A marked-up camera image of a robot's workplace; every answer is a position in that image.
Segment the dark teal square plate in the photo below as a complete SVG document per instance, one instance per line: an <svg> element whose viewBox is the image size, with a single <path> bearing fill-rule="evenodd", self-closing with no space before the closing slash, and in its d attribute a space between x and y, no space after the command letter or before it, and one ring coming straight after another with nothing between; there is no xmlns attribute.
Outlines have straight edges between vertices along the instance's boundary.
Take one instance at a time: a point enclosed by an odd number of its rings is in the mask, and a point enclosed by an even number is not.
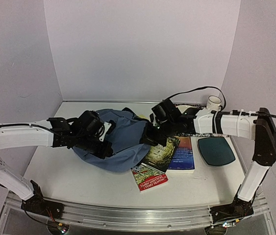
<svg viewBox="0 0 276 235"><path fill-rule="evenodd" d="M236 160L235 155L224 137L209 137L198 140L202 158L210 166L224 166Z"/></svg>

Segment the red treehouse comic book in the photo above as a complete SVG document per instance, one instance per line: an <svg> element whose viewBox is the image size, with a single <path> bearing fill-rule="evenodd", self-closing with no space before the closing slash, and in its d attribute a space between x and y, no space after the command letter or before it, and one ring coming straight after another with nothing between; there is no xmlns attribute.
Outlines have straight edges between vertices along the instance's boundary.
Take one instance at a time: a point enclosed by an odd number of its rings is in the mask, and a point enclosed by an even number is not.
<svg viewBox="0 0 276 235"><path fill-rule="evenodd" d="M154 170L143 164L131 168L131 173L140 192L168 182L165 173Z"/></svg>

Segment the patterned black placemat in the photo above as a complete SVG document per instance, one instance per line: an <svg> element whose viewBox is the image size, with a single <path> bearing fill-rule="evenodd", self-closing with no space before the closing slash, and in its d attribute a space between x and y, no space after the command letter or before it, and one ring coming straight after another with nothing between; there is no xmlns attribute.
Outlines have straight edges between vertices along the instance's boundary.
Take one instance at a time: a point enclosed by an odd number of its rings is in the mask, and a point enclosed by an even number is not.
<svg viewBox="0 0 276 235"><path fill-rule="evenodd" d="M204 109L206 106L203 105L203 104L197 104L197 103L194 103L194 104L187 104L187 103L175 103L175 106L179 109L182 109L182 108L199 108L199 109Z"/></svg>

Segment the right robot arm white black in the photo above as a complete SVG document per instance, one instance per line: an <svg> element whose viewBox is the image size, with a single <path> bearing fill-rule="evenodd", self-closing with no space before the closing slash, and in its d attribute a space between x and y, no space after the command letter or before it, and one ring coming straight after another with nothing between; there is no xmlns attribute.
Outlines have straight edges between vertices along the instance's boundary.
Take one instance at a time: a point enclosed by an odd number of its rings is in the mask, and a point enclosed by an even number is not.
<svg viewBox="0 0 276 235"><path fill-rule="evenodd" d="M165 145L166 139L179 134L220 134L253 140L252 163L237 192L237 198L249 202L276 162L276 126L266 108L258 112L210 110L190 105L175 105L165 99L152 108L151 120L140 142Z"/></svg>

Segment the blue orange back-cover book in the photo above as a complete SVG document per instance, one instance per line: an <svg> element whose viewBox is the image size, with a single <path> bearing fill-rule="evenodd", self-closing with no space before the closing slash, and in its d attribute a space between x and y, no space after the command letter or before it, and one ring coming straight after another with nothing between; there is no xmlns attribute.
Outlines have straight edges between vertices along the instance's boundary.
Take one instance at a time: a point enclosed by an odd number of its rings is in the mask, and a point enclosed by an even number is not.
<svg viewBox="0 0 276 235"><path fill-rule="evenodd" d="M195 161L190 137L178 137L179 146L168 166L169 172L189 173L195 171Z"/></svg>

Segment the white enamel mug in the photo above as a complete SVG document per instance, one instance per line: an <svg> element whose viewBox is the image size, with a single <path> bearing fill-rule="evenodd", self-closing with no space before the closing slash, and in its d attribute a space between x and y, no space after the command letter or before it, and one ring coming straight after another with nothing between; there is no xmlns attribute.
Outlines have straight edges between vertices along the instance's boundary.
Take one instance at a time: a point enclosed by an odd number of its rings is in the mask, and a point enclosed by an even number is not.
<svg viewBox="0 0 276 235"><path fill-rule="evenodd" d="M218 96L210 95L207 99L206 110L209 113L216 113L222 109L222 101Z"/></svg>

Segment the aluminium table front rail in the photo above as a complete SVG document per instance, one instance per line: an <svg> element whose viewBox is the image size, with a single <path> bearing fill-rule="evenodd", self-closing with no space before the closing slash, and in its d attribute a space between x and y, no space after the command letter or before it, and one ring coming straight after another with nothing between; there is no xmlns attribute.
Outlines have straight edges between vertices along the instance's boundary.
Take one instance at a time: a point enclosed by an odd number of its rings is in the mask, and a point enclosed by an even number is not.
<svg viewBox="0 0 276 235"><path fill-rule="evenodd" d="M51 198L46 200L64 205L61 219L26 212L22 200L10 192L0 212L0 235L51 235L63 234L58 223L69 227L68 234L91 229L115 231L116 234L133 232L154 233L200 232L225 235L275 235L270 209L264 194L259 193L253 202L253 215L218 225L212 224L210 206L183 208L119 208L74 203Z"/></svg>

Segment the yellow paperback book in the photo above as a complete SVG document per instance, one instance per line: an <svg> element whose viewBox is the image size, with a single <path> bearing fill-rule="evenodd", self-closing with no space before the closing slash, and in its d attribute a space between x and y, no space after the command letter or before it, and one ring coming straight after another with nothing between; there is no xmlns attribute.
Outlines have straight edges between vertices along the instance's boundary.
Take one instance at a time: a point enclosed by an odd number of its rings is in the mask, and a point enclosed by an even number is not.
<svg viewBox="0 0 276 235"><path fill-rule="evenodd" d="M150 119L144 115L138 115L139 118L150 121Z"/></svg>

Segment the blue student backpack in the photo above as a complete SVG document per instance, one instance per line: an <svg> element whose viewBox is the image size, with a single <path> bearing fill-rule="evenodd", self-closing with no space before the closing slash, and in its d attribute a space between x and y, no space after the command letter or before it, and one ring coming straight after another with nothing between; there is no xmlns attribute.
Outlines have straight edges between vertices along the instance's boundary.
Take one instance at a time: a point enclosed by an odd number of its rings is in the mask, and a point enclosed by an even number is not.
<svg viewBox="0 0 276 235"><path fill-rule="evenodd" d="M113 155L100 159L88 151L74 147L73 151L83 161L111 172L126 172L135 167L149 152L151 146L141 142L143 132L149 121L138 117L129 108L123 110L97 110L104 122L113 121L116 127L105 136L112 143Z"/></svg>

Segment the green fantasy cover book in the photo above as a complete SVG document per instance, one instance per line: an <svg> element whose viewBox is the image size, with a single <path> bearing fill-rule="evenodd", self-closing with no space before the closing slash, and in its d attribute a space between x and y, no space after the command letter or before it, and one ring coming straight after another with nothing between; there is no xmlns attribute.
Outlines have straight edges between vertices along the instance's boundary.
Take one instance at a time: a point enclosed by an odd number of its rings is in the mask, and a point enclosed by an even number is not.
<svg viewBox="0 0 276 235"><path fill-rule="evenodd" d="M152 146L141 164L159 172L165 173L171 163L173 156L180 144L177 137L167 138L166 146Z"/></svg>

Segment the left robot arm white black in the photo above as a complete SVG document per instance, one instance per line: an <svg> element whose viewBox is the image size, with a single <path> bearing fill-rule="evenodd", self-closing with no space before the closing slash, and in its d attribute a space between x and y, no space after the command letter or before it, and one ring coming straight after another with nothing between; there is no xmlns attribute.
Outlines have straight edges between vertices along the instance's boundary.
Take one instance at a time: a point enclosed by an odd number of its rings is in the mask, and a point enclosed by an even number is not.
<svg viewBox="0 0 276 235"><path fill-rule="evenodd" d="M102 121L95 111L85 111L80 117L69 119L50 117L29 123L0 123L0 150L28 146L77 147L104 159L113 154L112 144L105 137L114 127L113 121ZM47 210L39 185L16 173L2 158L0 185L27 201L35 213Z"/></svg>

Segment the cream and blue plate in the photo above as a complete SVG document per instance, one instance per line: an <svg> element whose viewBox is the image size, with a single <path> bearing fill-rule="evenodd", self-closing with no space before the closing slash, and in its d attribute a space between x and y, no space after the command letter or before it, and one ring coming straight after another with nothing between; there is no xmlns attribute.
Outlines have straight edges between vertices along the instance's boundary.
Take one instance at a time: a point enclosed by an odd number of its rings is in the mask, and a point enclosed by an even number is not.
<svg viewBox="0 0 276 235"><path fill-rule="evenodd" d="M191 108L191 109L196 108L195 106L191 106L191 105L177 105L176 107L179 109L179 111L180 111L182 114L183 114L185 111L187 111L189 108Z"/></svg>

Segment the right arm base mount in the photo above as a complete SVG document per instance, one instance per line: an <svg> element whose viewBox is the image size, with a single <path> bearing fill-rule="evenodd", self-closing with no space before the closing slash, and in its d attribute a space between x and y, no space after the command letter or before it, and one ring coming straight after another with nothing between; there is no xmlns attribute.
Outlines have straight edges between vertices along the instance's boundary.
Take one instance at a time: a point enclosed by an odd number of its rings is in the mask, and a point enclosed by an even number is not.
<svg viewBox="0 0 276 235"><path fill-rule="evenodd" d="M212 224L218 225L253 215L253 208L249 204L226 204L212 207L210 214L212 215Z"/></svg>

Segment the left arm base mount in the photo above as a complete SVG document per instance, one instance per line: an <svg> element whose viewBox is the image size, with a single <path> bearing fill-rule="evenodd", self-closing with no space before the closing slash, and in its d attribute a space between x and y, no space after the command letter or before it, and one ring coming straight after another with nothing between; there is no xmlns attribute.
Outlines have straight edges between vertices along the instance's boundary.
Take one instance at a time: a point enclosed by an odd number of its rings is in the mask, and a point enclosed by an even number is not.
<svg viewBox="0 0 276 235"><path fill-rule="evenodd" d="M23 200L21 209L38 215L48 216L53 219L61 219L64 205L59 202L46 200L41 196L34 195L28 200Z"/></svg>

